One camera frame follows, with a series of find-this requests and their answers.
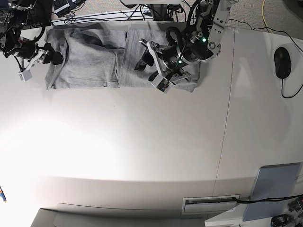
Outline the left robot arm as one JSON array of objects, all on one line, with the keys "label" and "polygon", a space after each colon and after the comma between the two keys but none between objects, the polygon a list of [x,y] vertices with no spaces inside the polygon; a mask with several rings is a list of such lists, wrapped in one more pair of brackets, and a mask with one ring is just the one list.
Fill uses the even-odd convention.
[{"label": "left robot arm", "polygon": [[145,52],[135,66],[135,71],[144,71],[146,66],[156,66],[149,76],[151,84],[166,92],[177,82],[189,82],[191,75],[185,66],[198,61],[208,62],[221,52],[221,39],[235,0],[197,0],[188,14],[183,31],[170,26],[166,29],[168,45],[140,39]]}]

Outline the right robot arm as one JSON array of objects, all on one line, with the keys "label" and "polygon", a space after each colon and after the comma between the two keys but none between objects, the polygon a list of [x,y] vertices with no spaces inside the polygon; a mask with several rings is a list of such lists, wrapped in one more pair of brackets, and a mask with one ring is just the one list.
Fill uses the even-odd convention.
[{"label": "right robot arm", "polygon": [[[25,26],[31,25],[31,11],[39,8],[38,22],[41,30],[34,39],[21,36]],[[38,41],[45,34],[48,24],[46,9],[41,0],[14,0],[4,20],[4,30],[0,33],[0,50],[5,58],[12,56],[18,64],[19,73],[25,75],[36,63],[55,64],[56,52],[49,43],[39,46]]]}]

